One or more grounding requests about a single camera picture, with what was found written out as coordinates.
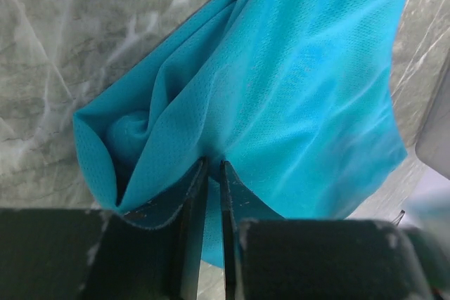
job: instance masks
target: turquoise fabric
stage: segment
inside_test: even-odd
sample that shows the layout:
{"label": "turquoise fabric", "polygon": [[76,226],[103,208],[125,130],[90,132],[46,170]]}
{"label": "turquoise fabric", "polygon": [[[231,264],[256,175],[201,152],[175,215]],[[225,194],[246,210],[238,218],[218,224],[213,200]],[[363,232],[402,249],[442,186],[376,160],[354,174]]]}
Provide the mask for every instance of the turquoise fabric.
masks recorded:
{"label": "turquoise fabric", "polygon": [[[343,218],[405,157],[388,87],[405,0],[211,0],[73,118],[96,200],[124,213],[210,159],[288,218]],[[126,192],[117,201],[117,181]]]}

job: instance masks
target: blue cloth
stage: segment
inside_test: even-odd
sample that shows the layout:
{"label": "blue cloth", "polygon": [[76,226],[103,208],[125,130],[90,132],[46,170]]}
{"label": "blue cloth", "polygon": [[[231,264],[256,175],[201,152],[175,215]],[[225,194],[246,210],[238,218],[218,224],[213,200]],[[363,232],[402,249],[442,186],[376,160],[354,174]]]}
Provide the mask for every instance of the blue cloth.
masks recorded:
{"label": "blue cloth", "polygon": [[404,2],[211,0],[75,113],[96,200],[132,210],[208,156],[202,257],[218,266],[223,159],[284,217],[346,217],[406,155],[388,86]]}

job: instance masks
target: gray marble surface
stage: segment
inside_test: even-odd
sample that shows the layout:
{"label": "gray marble surface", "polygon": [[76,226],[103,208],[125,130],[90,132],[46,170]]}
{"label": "gray marble surface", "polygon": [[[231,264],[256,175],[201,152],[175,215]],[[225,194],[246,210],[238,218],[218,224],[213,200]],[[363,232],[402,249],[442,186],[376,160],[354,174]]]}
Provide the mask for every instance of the gray marble surface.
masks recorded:
{"label": "gray marble surface", "polygon": [[450,179],[450,54],[442,68],[437,96],[416,144],[417,156]]}
{"label": "gray marble surface", "polygon": [[[0,0],[0,207],[89,207],[72,113],[207,0]],[[409,158],[353,216],[394,218],[424,166],[413,145],[450,46],[450,0],[407,0],[392,100]],[[222,299],[202,265],[199,299]]]}

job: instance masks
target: marble countertop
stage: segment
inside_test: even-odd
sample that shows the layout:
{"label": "marble countertop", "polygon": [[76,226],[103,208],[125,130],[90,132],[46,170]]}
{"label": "marble countertop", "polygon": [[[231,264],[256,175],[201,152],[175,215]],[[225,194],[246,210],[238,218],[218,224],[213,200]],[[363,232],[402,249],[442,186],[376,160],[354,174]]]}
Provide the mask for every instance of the marble countertop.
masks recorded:
{"label": "marble countertop", "polygon": [[[85,207],[71,116],[207,0],[0,0],[0,206]],[[450,0],[407,0],[392,100],[416,142],[450,43]]]}

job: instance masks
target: crumpled towel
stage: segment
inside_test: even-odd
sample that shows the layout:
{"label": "crumpled towel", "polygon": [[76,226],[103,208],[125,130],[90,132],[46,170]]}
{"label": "crumpled towel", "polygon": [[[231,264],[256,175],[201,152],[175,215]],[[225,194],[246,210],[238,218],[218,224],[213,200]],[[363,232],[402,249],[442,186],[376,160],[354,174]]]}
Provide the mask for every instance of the crumpled towel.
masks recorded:
{"label": "crumpled towel", "polygon": [[281,216],[348,216],[406,155],[388,87],[404,2],[211,0],[75,113],[94,197],[124,213],[208,156],[218,266],[223,159]]}

